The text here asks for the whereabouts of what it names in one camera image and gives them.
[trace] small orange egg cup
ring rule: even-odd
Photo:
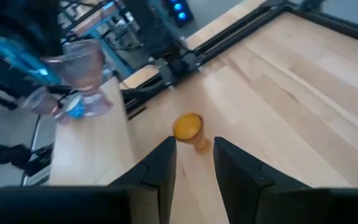
[[[185,113],[180,115],[172,127],[173,136],[177,141],[192,144],[197,153],[207,153],[211,143],[204,137],[203,117],[196,113]]]

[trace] light wood surface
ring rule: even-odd
[[[110,111],[57,127],[50,185],[107,185],[138,163],[117,78],[102,90]]]
[[[188,44],[196,47],[261,2],[249,0],[234,7],[189,37]],[[150,76],[138,71],[131,77],[131,87],[142,83],[136,77]],[[91,180],[95,175],[81,167],[81,162],[69,161],[76,159],[70,153],[89,148],[83,151],[84,158],[97,163],[94,158],[98,155],[110,173],[114,166],[119,170],[114,174],[125,172],[124,164],[141,160],[171,135],[177,116],[195,111],[202,114],[209,139],[222,136],[312,187],[358,187],[358,41],[299,17],[284,14],[275,19],[146,106],[129,121],[133,151],[122,152],[123,158],[129,155],[128,163],[117,157],[122,155],[101,156],[99,153],[106,151],[92,150],[96,142],[101,149],[119,141],[107,138],[113,124],[110,119],[115,119],[111,115],[78,122],[83,130],[74,129],[83,134],[75,137],[67,133],[60,136],[58,129],[60,143],[57,141],[55,147],[61,152],[57,156],[55,149],[53,163],[59,158],[67,164],[61,168],[74,174],[63,175],[55,183],[79,181],[72,176],[84,178],[74,184],[112,182],[116,175],[103,175],[102,182]],[[93,132],[85,132],[86,125]],[[201,156],[180,142],[177,148],[171,223],[228,223],[213,155]],[[52,178],[59,175],[57,171],[52,167]]]

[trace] metal frame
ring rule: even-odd
[[[231,26],[195,48],[194,52],[198,56],[200,66],[208,63],[212,58],[217,57],[228,48],[250,36],[285,12],[292,13],[307,21],[314,22],[358,40],[358,24],[321,12],[318,10],[321,3],[322,0],[304,0],[300,4],[288,2],[287,0],[265,1],[257,9],[254,9],[242,19],[239,19]],[[191,74],[177,74],[178,77],[187,77],[188,75]],[[162,77],[156,75],[141,84],[138,88],[141,89],[153,85],[160,80],[162,80]],[[168,86],[162,85],[153,91],[149,91],[144,97],[132,100],[126,104],[127,112],[132,112],[167,88]]]

